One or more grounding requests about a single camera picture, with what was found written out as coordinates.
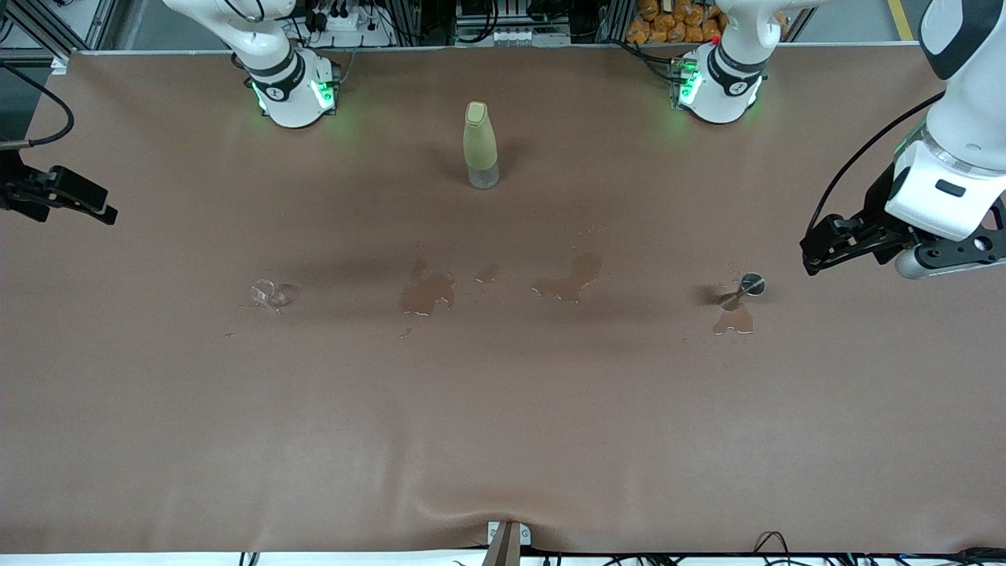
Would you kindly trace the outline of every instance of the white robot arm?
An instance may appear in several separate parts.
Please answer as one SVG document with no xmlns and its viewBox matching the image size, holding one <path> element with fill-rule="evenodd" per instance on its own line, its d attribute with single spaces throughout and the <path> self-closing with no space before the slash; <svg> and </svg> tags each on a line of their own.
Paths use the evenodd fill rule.
<svg viewBox="0 0 1006 566">
<path fill-rule="evenodd" d="M 730 25 L 719 43 L 682 56 L 694 61 L 674 86 L 675 105 L 714 124 L 733 122 L 754 104 L 762 73 L 782 37 L 780 10 L 820 6 L 830 0 L 717 0 Z"/>
<path fill-rule="evenodd" d="M 295 49 L 277 22 L 294 0 L 164 0 L 199 22 L 236 53 L 252 75 L 259 104 L 273 121 L 301 128 L 335 109 L 338 76 L 332 61 Z"/>
<path fill-rule="evenodd" d="M 946 93 L 898 147 L 863 210 L 829 214 L 808 231 L 801 245 L 811 274 L 867 252 L 881 263 L 896 256 L 908 278 L 1006 261 L 1006 7 L 932 0 L 919 38 Z"/>
</svg>

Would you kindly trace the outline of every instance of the liquid puddle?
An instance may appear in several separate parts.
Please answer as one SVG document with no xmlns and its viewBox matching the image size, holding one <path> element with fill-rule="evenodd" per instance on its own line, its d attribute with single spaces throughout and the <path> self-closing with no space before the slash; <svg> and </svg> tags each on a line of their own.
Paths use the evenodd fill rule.
<svg viewBox="0 0 1006 566">
<path fill-rule="evenodd" d="M 749 335 L 754 332 L 754 320 L 747 308 L 740 303 L 740 294 L 729 294 L 719 298 L 723 312 L 719 321 L 712 327 L 712 334 L 717 337 L 733 329 L 738 335 Z"/>
<path fill-rule="evenodd" d="M 485 268 L 480 268 L 478 272 L 475 273 L 475 280 L 478 282 L 492 282 L 496 275 L 499 274 L 500 267 L 498 264 L 493 263 Z"/>
<path fill-rule="evenodd" d="M 572 259 L 569 276 L 538 279 L 531 290 L 539 298 L 558 298 L 560 302 L 579 303 L 579 293 L 598 277 L 601 264 L 601 257 L 594 253 L 577 255 Z"/>
<path fill-rule="evenodd" d="M 443 272 L 433 272 L 424 276 L 427 261 L 416 259 L 412 263 L 411 277 L 414 286 L 406 288 L 401 293 L 399 307 L 401 314 L 411 319 L 412 316 L 430 317 L 441 303 L 448 309 L 454 307 L 454 285 L 457 282 Z"/>
</svg>

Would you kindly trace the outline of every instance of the green led light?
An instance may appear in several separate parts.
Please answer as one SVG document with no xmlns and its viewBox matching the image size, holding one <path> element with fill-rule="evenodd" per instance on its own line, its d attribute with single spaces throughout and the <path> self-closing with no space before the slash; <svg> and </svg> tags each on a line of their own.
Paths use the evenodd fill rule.
<svg viewBox="0 0 1006 566">
<path fill-rule="evenodd" d="M 332 108 L 332 88 L 330 86 L 325 82 L 319 83 L 316 80 L 312 80 L 311 89 L 314 90 L 315 97 L 318 99 L 318 104 L 322 108 Z"/>
<path fill-rule="evenodd" d="M 698 91 L 698 87 L 702 85 L 702 74 L 699 71 L 695 71 L 691 78 L 685 81 L 681 85 L 681 99 L 679 102 L 681 104 L 691 104 L 695 102 L 695 92 Z"/>
<path fill-rule="evenodd" d="M 259 85 L 252 82 L 252 89 L 255 91 L 256 98 L 259 99 L 259 108 L 261 108 L 263 112 L 269 112 L 269 110 L 266 109 L 266 101 L 262 100 L 262 92 L 259 90 Z"/>
</svg>

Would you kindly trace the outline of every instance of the water spill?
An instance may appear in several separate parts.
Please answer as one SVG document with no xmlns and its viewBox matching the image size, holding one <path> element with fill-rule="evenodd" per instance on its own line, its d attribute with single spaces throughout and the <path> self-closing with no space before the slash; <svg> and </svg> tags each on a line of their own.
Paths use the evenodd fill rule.
<svg viewBox="0 0 1006 566">
<path fill-rule="evenodd" d="M 487 265 L 484 268 L 480 268 L 478 272 L 475 273 L 475 279 L 479 282 L 492 282 L 496 275 L 500 273 L 500 267 L 496 263 Z"/>
<path fill-rule="evenodd" d="M 716 296 L 715 303 L 723 311 L 736 311 L 740 307 L 740 300 L 743 299 L 746 294 L 741 294 L 740 292 L 735 292 L 733 294 L 726 294 L 723 296 Z"/>
<path fill-rule="evenodd" d="M 724 306 L 723 313 L 719 316 L 719 322 L 712 328 L 713 335 L 718 337 L 729 329 L 733 329 L 738 335 L 749 335 L 754 332 L 754 320 L 747 312 L 747 308 L 738 300 L 734 300 L 732 304 L 733 306 L 727 304 L 727 306 L 733 307 L 731 311 L 727 311 L 726 306 Z"/>
<path fill-rule="evenodd" d="M 406 288 L 401 293 L 401 314 L 411 319 L 412 316 L 430 317 L 440 304 L 446 304 L 448 309 L 454 307 L 454 285 L 457 282 L 443 272 L 433 272 L 426 276 L 427 261 L 416 259 L 412 263 L 411 278 L 414 286 Z"/>
<path fill-rule="evenodd" d="M 300 288 L 290 282 L 277 285 L 269 278 L 260 278 L 252 286 L 252 301 L 260 307 L 276 310 L 277 315 L 283 315 L 280 310 L 294 303 L 300 295 Z"/>
<path fill-rule="evenodd" d="M 569 275 L 565 278 L 541 278 L 531 290 L 539 298 L 558 298 L 560 302 L 579 303 L 579 293 L 591 285 L 601 272 L 601 257 L 594 253 L 583 253 L 572 259 Z"/>
</svg>

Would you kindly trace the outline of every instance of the black cable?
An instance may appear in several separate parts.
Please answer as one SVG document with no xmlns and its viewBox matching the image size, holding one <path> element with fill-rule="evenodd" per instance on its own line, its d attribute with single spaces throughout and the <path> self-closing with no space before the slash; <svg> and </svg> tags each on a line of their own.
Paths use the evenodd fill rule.
<svg viewBox="0 0 1006 566">
<path fill-rule="evenodd" d="M 374 6 L 373 2 L 371 2 L 370 3 L 370 19 L 371 20 L 376 19 L 374 17 L 374 10 L 375 9 L 377 9 L 376 6 Z M 394 21 L 392 21 L 390 18 L 388 18 L 387 16 L 384 15 L 383 11 L 377 9 L 377 13 L 380 15 L 380 19 L 382 21 L 384 21 L 385 23 L 387 23 L 388 25 L 390 25 L 391 28 L 394 29 L 395 31 L 397 31 L 398 33 L 400 33 L 400 34 L 404 35 L 405 37 L 407 37 L 409 43 L 412 43 L 414 45 L 415 43 L 412 41 L 413 39 L 420 39 L 420 40 L 423 39 L 423 34 L 409 33 L 407 31 L 401 29 L 400 27 L 398 27 L 398 25 L 395 24 Z"/>
<path fill-rule="evenodd" d="M 640 59 L 642 59 L 644 63 L 646 63 L 646 67 L 649 68 L 651 72 L 653 72 L 654 74 L 656 74 L 660 78 L 663 78 L 664 80 L 667 80 L 668 82 L 677 82 L 677 81 L 679 81 L 677 78 L 674 78 L 673 76 L 670 76 L 668 74 L 664 74 L 663 72 L 660 71 L 659 68 L 657 68 L 656 66 L 654 66 L 653 62 L 646 57 L 646 55 L 643 53 L 643 49 L 640 48 L 639 45 L 636 45 L 636 52 L 637 52 L 637 56 Z"/>
<path fill-rule="evenodd" d="M 73 129 L 73 112 L 69 109 L 68 106 L 66 106 L 66 103 L 62 102 L 62 100 L 59 99 L 59 97 L 53 95 L 45 86 L 43 86 L 43 85 L 39 84 L 38 82 L 35 82 L 34 80 L 32 80 L 31 77 L 28 76 L 27 74 L 21 72 L 20 70 L 14 68 L 13 66 L 11 66 L 9 64 L 7 64 L 7 62 L 4 61 L 3 59 L 0 59 L 0 66 L 2 66 L 3 68 L 6 68 L 7 70 L 9 70 L 11 72 L 13 72 L 18 78 L 20 78 L 21 80 L 24 80 L 28 84 L 31 84 L 32 86 L 34 86 L 36 89 L 38 89 L 39 91 L 41 91 L 46 97 L 49 97 L 49 99 L 51 99 L 52 102 L 56 103 L 59 106 L 59 108 L 61 108 L 63 110 L 63 112 L 66 114 L 66 124 L 64 124 L 63 127 L 58 132 L 52 134 L 51 136 L 45 136 L 44 138 L 38 138 L 37 140 L 27 140 L 28 147 L 35 147 L 36 145 L 45 145 L 47 143 L 52 143 L 52 142 L 54 142 L 56 140 L 61 139 L 63 136 L 65 136 L 66 134 L 68 134 L 70 130 Z"/>
<path fill-rule="evenodd" d="M 223 2 L 227 5 L 228 8 L 230 8 L 231 10 L 233 10 L 233 12 L 235 14 L 237 14 L 238 16 L 240 16 L 241 19 L 244 19 L 244 20 L 247 20 L 247 21 L 254 21 L 256 23 L 266 20 L 266 8 L 264 8 L 262 6 L 262 0 L 255 0 L 255 3 L 259 5 L 259 17 L 254 18 L 254 19 L 249 18 L 248 16 L 245 16 L 240 10 L 238 10 L 237 8 L 235 8 L 234 5 L 230 3 L 230 0 L 223 0 Z"/>
<path fill-rule="evenodd" d="M 475 36 L 474 39 L 464 39 L 462 37 L 455 37 L 455 41 L 458 43 L 479 43 L 485 40 L 493 31 L 496 30 L 496 24 L 499 23 L 500 10 L 499 6 L 496 4 L 496 0 L 486 0 L 489 3 L 489 11 L 486 12 L 486 24 L 482 27 L 482 31 Z"/>
<path fill-rule="evenodd" d="M 237 559 L 237 566 L 244 566 L 244 555 L 249 555 L 247 566 L 256 566 L 259 563 L 259 553 L 258 552 L 242 552 L 240 557 Z"/>
<path fill-rule="evenodd" d="M 534 19 L 534 17 L 531 14 L 534 13 L 535 6 L 538 5 L 538 4 L 543 4 L 543 3 L 547 2 L 547 1 L 548 0 L 531 0 L 530 2 L 527 3 L 527 8 L 524 10 L 524 15 L 526 15 L 527 17 L 529 17 L 531 19 Z M 558 12 L 553 12 L 553 13 L 541 12 L 541 15 L 544 16 L 544 18 L 545 18 L 542 21 L 542 23 L 552 23 L 552 20 L 554 20 L 555 18 L 560 18 L 562 16 L 568 16 L 569 15 L 569 9 L 567 8 L 565 10 L 560 10 Z"/>
<path fill-rule="evenodd" d="M 489 10 L 486 12 L 486 23 L 482 27 L 482 31 L 480 31 L 474 39 L 464 39 L 451 31 L 450 16 L 447 18 L 447 25 L 444 24 L 445 21 L 444 14 L 441 8 L 442 0 L 436 0 L 436 1 L 437 1 L 437 19 L 440 22 L 441 29 L 444 30 L 444 33 L 445 35 L 448 36 L 448 39 L 454 39 L 458 43 L 471 44 L 483 41 L 493 34 L 493 31 L 496 30 L 496 25 L 499 23 L 500 11 L 499 11 L 499 6 L 496 4 L 496 0 L 486 0 L 489 4 Z"/>
<path fill-rule="evenodd" d="M 668 65 L 671 64 L 671 58 L 670 57 L 666 57 L 665 58 L 665 57 L 658 57 L 656 55 L 648 55 L 648 54 L 646 54 L 646 53 L 643 52 L 643 48 L 640 47 L 639 45 L 630 45 L 629 43 L 626 43 L 625 41 L 621 41 L 619 39 L 606 39 L 604 41 L 601 41 L 601 43 L 612 43 L 614 45 L 618 45 L 619 47 L 622 47 L 623 49 L 625 49 L 626 51 L 628 51 L 630 54 L 632 54 L 634 57 L 637 57 L 637 58 L 641 59 L 644 63 L 646 63 L 646 67 L 650 69 L 650 72 L 653 72 L 654 74 L 656 74 L 658 77 L 660 77 L 663 80 L 667 80 L 668 82 L 674 82 L 674 83 L 683 82 L 683 80 L 681 78 L 679 78 L 679 77 L 670 76 L 668 74 L 664 74 L 656 66 L 655 63 L 668 64 Z"/>
<path fill-rule="evenodd" d="M 599 43 L 612 43 L 614 45 L 618 45 L 619 47 L 622 47 L 626 51 L 629 51 L 629 53 L 631 53 L 633 56 L 645 58 L 653 62 L 663 62 L 668 64 L 670 64 L 671 62 L 671 57 L 658 57 L 657 55 L 648 55 L 643 52 L 642 48 L 639 48 L 637 50 L 636 47 L 638 47 L 638 45 L 636 47 L 633 47 L 629 43 L 626 43 L 625 41 L 622 41 L 620 39 L 605 39 L 604 41 L 599 41 Z"/>
<path fill-rule="evenodd" d="M 7 26 L 7 31 L 6 32 L 3 31 L 3 28 L 4 28 L 5 25 Z M 3 37 L 0 37 L 0 43 L 3 43 L 4 41 L 7 40 L 8 37 L 10 37 L 10 32 L 11 31 L 14 31 L 14 22 L 13 22 L 13 20 L 7 19 L 7 16 L 4 16 L 2 23 L 0 23 L 0 33 L 3 33 Z"/>
<path fill-rule="evenodd" d="M 294 24 L 294 31 L 297 33 L 297 42 L 301 44 L 302 47 L 307 47 L 307 40 L 304 39 L 304 33 L 301 32 L 301 24 L 297 22 L 297 18 L 294 16 L 287 16 L 285 18 L 279 18 L 280 20 L 290 20 Z M 284 31 L 290 31 L 290 28 L 286 25 L 283 26 Z"/>
<path fill-rule="evenodd" d="M 786 557 L 789 558 L 790 547 L 789 545 L 786 544 L 786 537 L 784 537 L 783 534 L 780 533 L 779 531 L 767 531 L 765 533 L 762 533 L 762 535 L 759 537 L 759 542 L 754 545 L 754 550 L 751 551 L 751 554 L 756 554 L 758 551 L 762 550 L 762 547 L 764 547 L 765 544 L 768 543 L 769 540 L 772 539 L 773 537 L 775 537 L 776 540 L 779 541 L 779 544 L 783 545 L 783 552 L 785 552 Z"/>
<path fill-rule="evenodd" d="M 649 566 L 678 566 L 687 556 L 681 556 L 677 560 L 666 554 L 642 554 Z"/>
<path fill-rule="evenodd" d="M 916 104 L 913 108 L 911 108 L 904 114 L 898 116 L 889 124 L 884 126 L 882 130 L 874 134 L 873 137 L 869 139 L 869 141 L 863 144 L 862 147 L 860 147 L 854 154 L 852 154 L 852 157 L 850 157 L 849 160 L 845 162 L 845 165 L 842 165 L 842 168 L 839 169 L 837 173 L 835 173 L 834 178 L 832 178 L 831 182 L 828 183 L 828 188 L 824 189 L 824 193 L 821 195 L 821 200 L 818 201 L 817 208 L 814 209 L 814 214 L 811 216 L 811 221 L 809 224 L 807 224 L 807 232 L 805 233 L 805 235 L 809 234 L 811 230 L 814 229 L 814 226 L 817 224 L 818 216 L 821 215 L 821 210 L 824 209 L 824 204 L 825 202 L 828 201 L 828 197 L 831 195 L 831 191 L 835 189 L 835 185 L 838 184 L 838 181 L 842 178 L 842 175 L 844 175 L 845 172 L 849 170 L 849 167 L 852 167 L 852 164 L 855 163 L 856 160 L 859 159 L 864 153 L 866 153 L 866 151 L 870 147 L 872 147 L 873 144 L 880 141 L 880 138 L 887 135 L 887 132 L 893 130 L 901 122 L 904 122 L 908 118 L 914 116 L 919 110 L 923 110 L 924 108 L 942 99 L 944 93 L 946 93 L 946 90 L 943 92 L 938 92 L 936 95 L 933 95 L 932 97 L 926 99 L 925 101 Z"/>
<path fill-rule="evenodd" d="M 781 558 L 779 560 L 773 560 L 772 562 L 766 562 L 765 566 L 777 566 L 778 564 L 788 564 L 792 566 L 811 566 L 806 562 L 800 562 L 799 560 L 793 560 L 792 558 Z"/>
</svg>

